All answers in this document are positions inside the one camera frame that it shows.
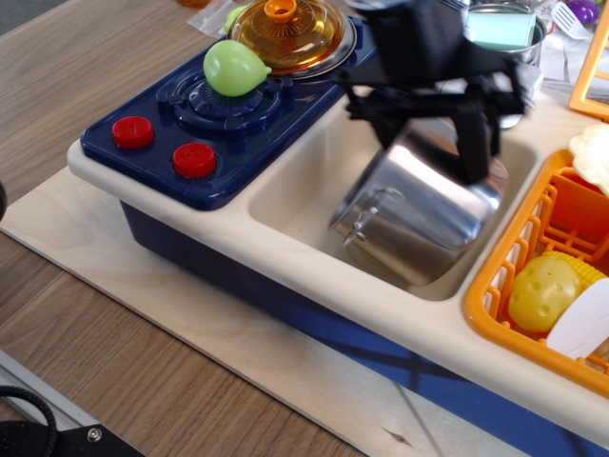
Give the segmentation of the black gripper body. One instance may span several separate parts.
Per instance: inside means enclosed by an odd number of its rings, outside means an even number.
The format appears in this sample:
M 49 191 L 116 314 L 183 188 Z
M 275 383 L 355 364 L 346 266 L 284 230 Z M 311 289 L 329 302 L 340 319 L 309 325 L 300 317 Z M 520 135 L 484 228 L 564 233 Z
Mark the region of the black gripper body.
M 405 95 L 419 89 L 433 89 L 441 81 L 463 79 L 470 84 L 502 73 L 511 90 L 482 91 L 482 105 L 499 116 L 523 114 L 526 102 L 517 72 L 517 61 L 499 51 L 488 50 L 465 36 L 461 1 L 349 1 L 369 27 L 377 49 L 375 59 L 337 74 L 349 102 L 353 119 L 386 116 L 390 111 L 411 116 L 446 116 L 450 104 L 439 102 L 365 102 L 354 86 L 394 89 Z

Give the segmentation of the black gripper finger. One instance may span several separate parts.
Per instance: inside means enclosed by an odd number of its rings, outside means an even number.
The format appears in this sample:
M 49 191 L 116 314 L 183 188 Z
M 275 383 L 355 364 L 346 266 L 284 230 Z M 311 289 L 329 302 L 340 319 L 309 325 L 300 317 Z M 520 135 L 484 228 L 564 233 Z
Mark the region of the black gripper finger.
M 450 118 L 456 129 L 457 148 L 467 180 L 470 183 L 484 180 L 496 149 L 494 126 L 481 106 L 474 102 L 459 105 Z
M 375 104 L 349 102 L 346 110 L 352 120 L 364 120 L 370 124 L 384 149 L 388 149 L 396 136 L 417 110 L 412 102 Z

